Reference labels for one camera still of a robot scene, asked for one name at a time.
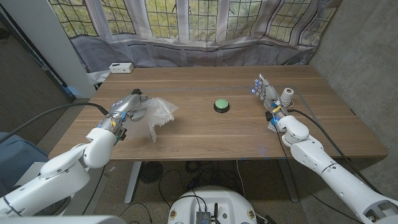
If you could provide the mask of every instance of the bubble wrap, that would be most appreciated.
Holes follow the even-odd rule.
[[[124,128],[127,129],[126,137],[133,139],[152,136],[152,140],[155,142],[155,126],[162,126],[169,121],[173,121],[173,112],[178,107],[161,98],[149,99],[143,105],[147,108],[147,113],[140,121],[127,120],[123,123]]]

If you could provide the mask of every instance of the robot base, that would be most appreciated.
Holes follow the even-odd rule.
[[[217,217],[219,223],[229,224],[256,224],[256,215],[251,204],[240,194],[233,190],[221,186],[201,186],[194,189],[197,196],[206,202],[207,212],[214,220],[215,204],[217,204]],[[192,191],[183,194],[194,195]],[[204,214],[205,204],[198,198],[200,209]],[[198,223],[210,224],[209,219],[206,221],[197,220],[197,212],[199,205],[196,197],[185,197],[176,201],[169,212],[168,224],[189,224]]]

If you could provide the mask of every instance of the green button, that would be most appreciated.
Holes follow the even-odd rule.
[[[216,107],[219,109],[225,109],[228,106],[228,101],[224,99],[218,99],[215,103]]]

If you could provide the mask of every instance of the table top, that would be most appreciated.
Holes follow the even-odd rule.
[[[357,118],[327,82],[309,65],[258,67],[135,68],[130,74],[110,74],[90,100],[110,108],[130,90],[140,88],[151,98],[160,97],[179,107],[174,121],[156,127],[157,140],[128,137],[113,149],[111,160],[228,160],[281,159],[285,155],[275,132],[267,128],[265,107],[251,93],[263,74],[278,93],[294,90],[294,109],[315,118],[348,157],[383,157],[386,148]],[[217,113],[214,102],[228,100],[227,113]],[[331,157],[336,149],[307,118],[292,113],[307,125]],[[49,157],[78,143],[97,127],[103,115],[86,106]],[[289,148],[285,147],[288,157]]]

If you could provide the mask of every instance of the white curtain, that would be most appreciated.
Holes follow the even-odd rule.
[[[340,1],[49,0],[88,73],[306,64]]]

